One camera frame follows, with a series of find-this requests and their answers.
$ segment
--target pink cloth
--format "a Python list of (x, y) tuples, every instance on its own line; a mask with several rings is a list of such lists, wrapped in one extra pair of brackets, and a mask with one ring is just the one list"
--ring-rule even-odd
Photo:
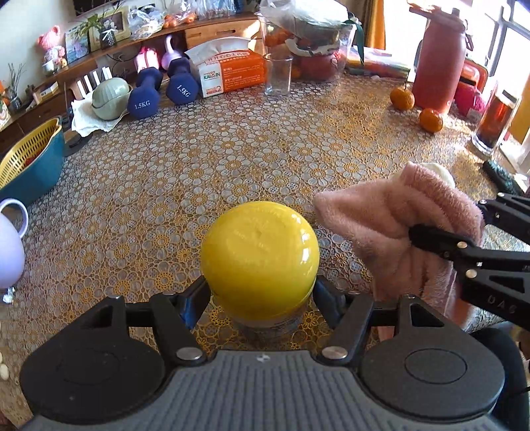
[(452, 262), (413, 247), (409, 228), (423, 223), (481, 244), (482, 213), (466, 194), (409, 163), (392, 179), (318, 193), (314, 206), (321, 225), (352, 241), (374, 277), (376, 300), (414, 294), (456, 324), (465, 324), (471, 306), (459, 299)]

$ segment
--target white wall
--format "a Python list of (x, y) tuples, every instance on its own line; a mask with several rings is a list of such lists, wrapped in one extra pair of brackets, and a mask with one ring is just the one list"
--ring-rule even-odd
[[(129, 6), (155, 3), (162, 7), (162, 0), (127, 0)], [(167, 0), (168, 7), (174, 0)], [(78, 25), (73, 0), (10, 0), (0, 8), (3, 29), (0, 39), (0, 80), (4, 86), (10, 84), (8, 63), (15, 69), (25, 63), (26, 72), (20, 78), (19, 96), (25, 98), (28, 85), (39, 85), (45, 76), (42, 73), (44, 52), (37, 45), (37, 38), (54, 25), (66, 30)]]

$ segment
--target drinking glass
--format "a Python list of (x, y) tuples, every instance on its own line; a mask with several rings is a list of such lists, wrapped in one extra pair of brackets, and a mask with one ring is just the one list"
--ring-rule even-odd
[(486, 156), (493, 153), (506, 135), (519, 103), (520, 98), (517, 99), (506, 90), (502, 91), (499, 88), (494, 90), (482, 118), (471, 135), (471, 141), (480, 152)]
[(291, 90), (293, 58), (282, 54), (265, 54), (265, 95), (286, 96)]

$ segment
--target purple kettlebell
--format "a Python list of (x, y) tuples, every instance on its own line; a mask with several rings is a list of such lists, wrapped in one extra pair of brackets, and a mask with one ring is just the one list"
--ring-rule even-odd
[(177, 49), (173, 49), (173, 47), (171, 46), (172, 38), (173, 38), (173, 35), (167, 35), (166, 37), (166, 53), (162, 56), (162, 61), (161, 61), (161, 66), (166, 71), (169, 68), (169, 64), (173, 60), (175, 60), (176, 58), (182, 57), (182, 53)]

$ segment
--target potted plant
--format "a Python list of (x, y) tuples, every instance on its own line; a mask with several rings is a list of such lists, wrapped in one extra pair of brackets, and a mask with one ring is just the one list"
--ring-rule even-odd
[(119, 0), (114, 3), (114, 6), (109, 9), (105, 9), (103, 14), (99, 16), (94, 14), (89, 16), (86, 20), (81, 21), (80, 25), (77, 26), (78, 37), (85, 36), (88, 34), (91, 28), (95, 29), (99, 33), (101, 49), (108, 48), (116, 44), (117, 32), (116, 24), (109, 18), (114, 15), (116, 10), (122, 5), (123, 1)]
[(9, 84), (9, 87), (5, 89), (5, 96), (9, 100), (9, 109), (11, 114), (14, 114), (22, 107), (22, 101), (20, 100), (18, 90), (20, 77), (25, 72), (25, 70), (24, 64), (19, 64), (18, 69), (15, 69), (13, 63), (8, 63), (8, 66), (11, 83)]

